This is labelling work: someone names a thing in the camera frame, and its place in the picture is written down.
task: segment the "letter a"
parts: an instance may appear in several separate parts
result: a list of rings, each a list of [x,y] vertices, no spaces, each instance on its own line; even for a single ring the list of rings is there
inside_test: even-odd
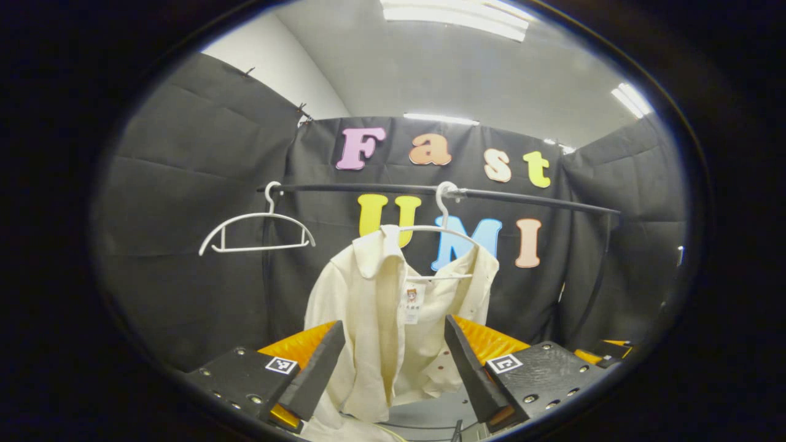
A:
[[[412,140],[410,161],[415,164],[448,164],[453,157],[447,152],[447,140],[439,134],[423,134]]]

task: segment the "orange letter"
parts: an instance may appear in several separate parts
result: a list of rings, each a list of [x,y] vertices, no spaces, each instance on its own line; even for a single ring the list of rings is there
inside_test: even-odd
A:
[[[486,172],[487,177],[499,182],[510,181],[512,174],[508,167],[510,159],[507,153],[501,150],[488,149],[483,153],[483,159],[486,160],[486,165],[483,166],[483,170]]]
[[[444,166],[453,157],[447,152],[447,140],[439,134],[423,134],[412,140],[410,161],[415,164],[437,164]]]
[[[516,267],[530,268],[540,264],[538,258],[538,230],[541,222],[536,219],[519,219],[516,227],[521,232],[521,248],[516,258]]]

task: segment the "black fabric backdrop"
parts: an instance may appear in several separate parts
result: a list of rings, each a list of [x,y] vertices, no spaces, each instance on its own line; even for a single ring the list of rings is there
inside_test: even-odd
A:
[[[343,130],[348,127],[383,127],[387,137],[378,142],[374,154],[359,171],[336,169],[343,151]],[[420,134],[441,134],[448,141],[451,162],[444,166],[416,165],[409,159],[412,140]],[[489,148],[505,151],[510,159],[512,178],[509,182],[490,180],[483,171],[483,151]],[[534,186],[522,156],[538,150],[549,161],[545,175],[550,185]],[[558,148],[543,141],[488,127],[472,127],[408,120],[404,118],[344,118],[314,121],[303,126],[287,155],[285,182],[304,184],[320,182],[381,182],[435,186],[452,181],[459,187],[525,193],[561,200],[570,199],[567,180],[560,167]],[[362,193],[294,193],[285,194],[277,206],[282,213],[296,215],[305,223],[318,247],[291,249],[266,255],[267,306],[274,311],[270,322],[272,336],[281,339],[302,330],[303,313],[308,293],[320,270],[328,260],[357,238]],[[399,208],[396,194],[388,194],[382,211],[383,224],[398,224]],[[415,224],[435,225],[440,216],[435,198],[418,196],[422,205],[415,213]],[[492,285],[487,324],[527,341],[551,336],[550,320],[554,317],[556,300],[565,272],[569,245],[571,213],[529,204],[466,199],[456,204],[447,200],[451,215],[458,216],[468,235],[472,235],[481,219],[502,222],[498,236],[497,258],[500,270]],[[516,221],[538,219],[540,264],[518,268],[514,264],[520,249],[520,232]],[[291,244],[299,240],[299,229],[271,228],[266,235],[271,243]],[[403,249],[404,257],[421,274],[433,274],[431,262],[436,260],[439,234],[416,232]]]
[[[197,252],[223,220],[265,208],[255,188],[283,171],[300,115],[259,81],[200,55],[128,123],[97,201],[98,262],[163,361],[192,370],[266,336],[260,254]],[[259,242],[260,225],[231,226],[227,243]]]
[[[303,222],[317,247],[227,254],[208,249],[199,257],[200,243],[223,220],[266,211],[255,189],[273,180],[432,186],[448,180],[459,187],[617,208],[626,218],[612,234],[604,284],[575,341],[637,339],[658,314],[685,209],[676,150],[652,119],[563,156],[537,138],[489,127],[369,117],[313,121],[297,129],[299,117],[270,88],[197,54],[128,123],[97,201],[99,260],[130,324],[165,362],[192,370],[235,345],[262,347],[300,331],[319,272],[358,236],[362,193],[286,193],[275,195],[276,213]],[[383,127],[387,133],[359,171],[336,169],[348,127]],[[411,163],[412,140],[426,133],[447,139],[449,164]],[[484,173],[483,151],[489,148],[508,154],[509,182]],[[531,184],[522,160],[535,150],[549,161],[545,175],[551,185],[545,189]],[[386,196],[382,223],[398,223],[398,195]],[[417,196],[422,205],[415,223],[433,225],[439,215],[434,198]],[[598,270],[599,217],[479,199],[446,204],[470,235],[481,219],[503,224],[487,325],[523,341],[564,343]],[[520,247],[515,222],[522,218],[542,222],[541,263],[528,269],[514,264]],[[250,219],[227,230],[227,245],[290,244],[299,235],[291,223]],[[416,270],[431,273],[438,243],[438,234],[416,232],[404,255]]]
[[[645,339],[674,288],[688,210],[680,153],[668,131],[647,116],[564,158],[574,198],[614,208],[622,223],[611,235],[601,290],[581,333],[572,338],[598,272],[602,229],[574,212],[571,253],[560,302],[571,348],[597,339]],[[695,251],[685,250],[685,254]]]

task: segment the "fluorescent ceiling light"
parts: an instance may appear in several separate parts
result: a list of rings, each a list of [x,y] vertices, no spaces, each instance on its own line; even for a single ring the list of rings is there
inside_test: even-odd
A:
[[[630,84],[620,83],[617,87],[623,92],[623,94],[630,98],[636,107],[639,108],[641,113],[647,115],[648,113],[652,112],[652,108],[649,107],[649,104],[644,99],[644,97],[642,97],[637,90],[631,87]]]
[[[568,155],[569,153],[576,151],[575,147],[570,147],[569,145],[560,144],[560,147],[562,148],[562,154],[564,155]]]
[[[470,120],[467,118],[456,118],[455,116],[443,115],[426,115],[424,113],[405,113],[404,117],[411,118],[413,120],[443,121],[444,123],[470,124],[472,126],[477,126],[480,124],[480,122],[477,120]]]
[[[525,13],[521,9],[516,8],[515,6],[511,6],[505,2],[500,2],[499,0],[473,0],[475,3],[480,3],[485,6],[489,6],[491,8],[499,9],[501,11],[505,11],[508,14],[511,14],[515,17],[519,17],[521,20],[527,21],[534,21],[535,17],[531,16],[528,13]]]
[[[614,95],[614,97],[617,98],[620,103],[625,105],[625,107],[627,107],[628,110],[636,116],[636,118],[642,118],[644,116],[644,113],[642,113],[639,108],[637,108],[636,105],[630,100],[630,98],[623,94],[619,89],[612,90],[612,95]]]
[[[380,0],[385,20],[433,21],[474,28],[522,42],[529,23],[478,0]]]
[[[643,118],[645,115],[652,112],[652,108],[644,97],[629,84],[620,83],[616,89],[612,90],[612,95],[614,95],[620,103],[625,105],[636,118]]]

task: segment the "pink letter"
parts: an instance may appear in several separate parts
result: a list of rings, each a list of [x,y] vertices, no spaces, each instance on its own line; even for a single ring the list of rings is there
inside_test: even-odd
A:
[[[360,159],[363,152],[365,158],[370,158],[374,154],[376,143],[385,139],[385,129],[382,127],[361,127],[359,129],[344,129],[343,134],[347,137],[344,142],[344,150],[341,153],[341,160],[336,163],[336,169],[359,171],[365,166],[365,161]]]

